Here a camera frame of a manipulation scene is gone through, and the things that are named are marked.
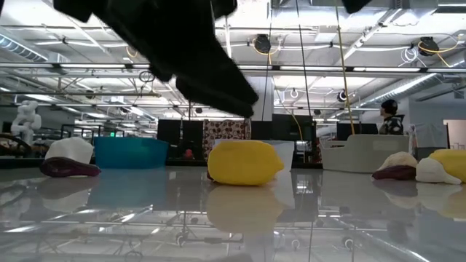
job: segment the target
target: black cable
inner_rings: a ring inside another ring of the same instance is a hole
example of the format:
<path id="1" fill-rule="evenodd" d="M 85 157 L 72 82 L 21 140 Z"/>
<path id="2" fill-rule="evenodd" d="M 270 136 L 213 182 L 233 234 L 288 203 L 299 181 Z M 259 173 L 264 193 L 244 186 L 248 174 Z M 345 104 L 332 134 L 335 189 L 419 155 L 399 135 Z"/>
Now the black cable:
<path id="1" fill-rule="evenodd" d="M 312 115 L 311 115 L 311 103 L 309 102 L 309 91 L 307 90 L 307 73 L 306 73 L 306 59 L 304 57 L 304 45 L 303 45 L 303 34 L 301 32 L 301 18 L 299 17 L 299 6 L 298 6 L 298 0 L 295 0 L 296 2 L 296 14 L 298 15 L 298 28 L 299 28 L 299 38 L 301 40 L 301 55 L 303 57 L 303 69 L 304 69 L 304 84 L 306 86 L 306 99 L 307 99 L 307 110 L 309 111 L 309 120 L 312 123 Z"/>
<path id="2" fill-rule="evenodd" d="M 272 12 L 273 12 L 273 9 L 272 9 L 272 6 L 270 6 L 270 26 L 269 26 L 269 42 L 270 40 L 272 39 Z M 265 91 L 264 91 L 264 102 L 262 103 L 262 121 L 264 120 L 264 112 L 265 112 L 265 100 L 267 98 L 267 83 L 269 82 L 269 63 L 270 63 L 270 50 L 272 48 L 269 49 L 269 52 L 267 53 L 267 67 L 266 67 L 266 71 L 265 71 Z"/>

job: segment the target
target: yellow lemon toy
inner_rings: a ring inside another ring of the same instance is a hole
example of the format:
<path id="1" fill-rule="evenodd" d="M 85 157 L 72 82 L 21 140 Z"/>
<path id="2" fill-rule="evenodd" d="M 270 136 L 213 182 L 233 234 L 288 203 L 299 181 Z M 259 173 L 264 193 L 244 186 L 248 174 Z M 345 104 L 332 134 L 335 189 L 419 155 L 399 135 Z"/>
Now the yellow lemon toy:
<path id="1" fill-rule="evenodd" d="M 274 147 L 260 141 L 224 141 L 209 154 L 213 180 L 234 186 L 259 186 L 270 182 L 284 165 Z"/>

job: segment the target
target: duct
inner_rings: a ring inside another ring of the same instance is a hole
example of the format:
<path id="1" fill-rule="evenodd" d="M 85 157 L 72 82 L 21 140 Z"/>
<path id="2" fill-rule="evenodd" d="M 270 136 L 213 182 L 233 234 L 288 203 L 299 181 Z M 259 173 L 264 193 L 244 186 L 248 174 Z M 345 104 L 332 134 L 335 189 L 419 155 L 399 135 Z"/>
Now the duct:
<path id="1" fill-rule="evenodd" d="M 335 1 L 329 0 L 298 0 L 301 24 L 322 25 L 336 24 Z M 346 13 L 341 2 L 338 10 L 340 19 L 350 23 L 372 24 L 382 17 L 389 9 L 409 10 L 410 16 L 420 19 L 433 13 L 438 8 L 436 0 L 373 0 L 355 14 Z M 401 18 L 405 12 L 401 12 L 395 20 Z M 272 16 L 274 23 L 277 21 L 293 21 L 296 19 L 296 1 L 272 1 Z"/>
<path id="2" fill-rule="evenodd" d="M 449 58 L 446 58 L 446 62 L 451 65 L 451 68 L 463 68 L 465 65 L 465 52 L 458 52 Z M 442 62 L 436 63 L 432 67 L 441 67 Z M 435 87 L 439 84 L 458 82 L 460 78 L 446 78 L 442 74 L 425 74 L 418 76 L 414 79 L 400 80 L 382 90 L 362 99 L 358 106 L 370 106 L 381 100 L 386 99 L 399 99 L 406 96 L 412 95 L 416 92 Z"/>
<path id="3" fill-rule="evenodd" d="M 29 47 L 25 41 L 13 36 L 1 26 L 0 47 L 33 62 L 47 62 L 49 60 L 46 54 L 41 53 L 33 47 Z"/>

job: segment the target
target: patterned curtain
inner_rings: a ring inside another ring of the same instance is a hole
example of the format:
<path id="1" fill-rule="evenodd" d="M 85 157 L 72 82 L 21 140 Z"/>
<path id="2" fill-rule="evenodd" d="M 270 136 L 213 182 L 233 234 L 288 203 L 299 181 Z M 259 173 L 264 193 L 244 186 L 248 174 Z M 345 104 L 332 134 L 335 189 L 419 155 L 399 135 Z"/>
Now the patterned curtain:
<path id="1" fill-rule="evenodd" d="M 245 121 L 209 121 L 204 120 L 202 149 L 207 160 L 215 139 L 250 139 L 250 119 Z"/>

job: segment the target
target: red object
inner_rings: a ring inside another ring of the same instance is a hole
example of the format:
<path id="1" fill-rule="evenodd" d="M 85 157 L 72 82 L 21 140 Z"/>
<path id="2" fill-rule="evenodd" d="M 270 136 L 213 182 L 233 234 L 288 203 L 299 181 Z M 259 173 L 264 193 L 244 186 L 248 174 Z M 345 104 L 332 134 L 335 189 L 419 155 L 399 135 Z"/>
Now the red object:
<path id="1" fill-rule="evenodd" d="M 184 158 L 185 158 L 185 159 L 193 159 L 193 158 L 194 158 L 194 155 L 192 154 L 192 150 L 191 150 L 191 149 L 187 149 L 187 150 L 184 152 Z"/>

